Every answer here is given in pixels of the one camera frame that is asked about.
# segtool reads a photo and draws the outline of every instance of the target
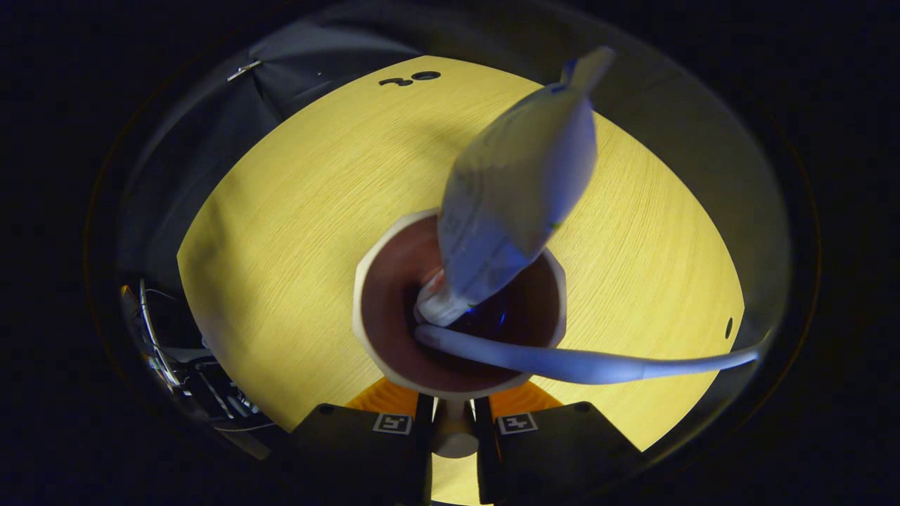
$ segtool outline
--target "dark background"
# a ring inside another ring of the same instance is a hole
[[[265,489],[240,465],[210,459],[206,442],[184,441],[149,415],[109,366],[83,288],[81,227],[97,171],[130,115],[199,49],[279,4],[4,5],[12,56],[4,198],[13,208],[4,474],[13,503],[230,503]],[[662,49],[714,89],[728,76],[753,90],[797,146],[823,227],[817,313],[782,385],[734,437],[637,502],[896,497],[888,367],[897,345],[887,327],[896,128],[887,99],[900,87],[889,37],[900,32],[897,4],[571,4]]]

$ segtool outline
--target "wire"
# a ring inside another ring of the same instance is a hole
[[[154,288],[146,288],[146,289],[144,289],[144,292],[153,292],[154,294],[160,294],[160,295],[162,295],[162,296],[164,296],[164,297],[167,297],[167,298],[169,298],[169,299],[172,299],[173,301],[175,301],[175,302],[177,302],[177,303],[180,303],[180,302],[181,302],[180,300],[176,299],[176,298],[173,297],[172,295],[169,295],[169,294],[163,294],[162,292],[160,292],[159,290],[154,289]]]
[[[262,429],[264,427],[272,427],[273,425],[275,425],[275,422],[267,423],[266,425],[257,425],[256,427],[247,427],[246,429],[220,429],[218,427],[215,427],[215,429],[221,432],[247,432],[248,430]]]

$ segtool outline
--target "light wood surface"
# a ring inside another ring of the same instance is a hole
[[[378,85],[425,70],[442,75]],[[301,110],[222,179],[178,266],[213,353],[281,427],[292,430],[319,402],[349,402],[382,376],[351,330],[356,264],[397,218],[438,206],[455,156],[538,87],[458,60],[408,60]],[[595,119],[596,172],[549,245],[568,287],[561,348],[656,358],[729,351],[725,326],[733,318],[736,335],[743,298],[715,226],[652,152]],[[533,380],[561,402],[592,402],[644,450],[715,376]],[[434,499],[477,503],[476,487],[473,459],[436,460]]]

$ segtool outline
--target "brown cup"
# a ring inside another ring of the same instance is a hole
[[[356,268],[353,329],[395,384],[448,401],[519,386],[531,375],[453,357],[413,337],[419,289],[441,267],[437,209],[403,216]],[[448,328],[502,342],[555,348],[565,333],[565,274],[545,250],[505,288]]]

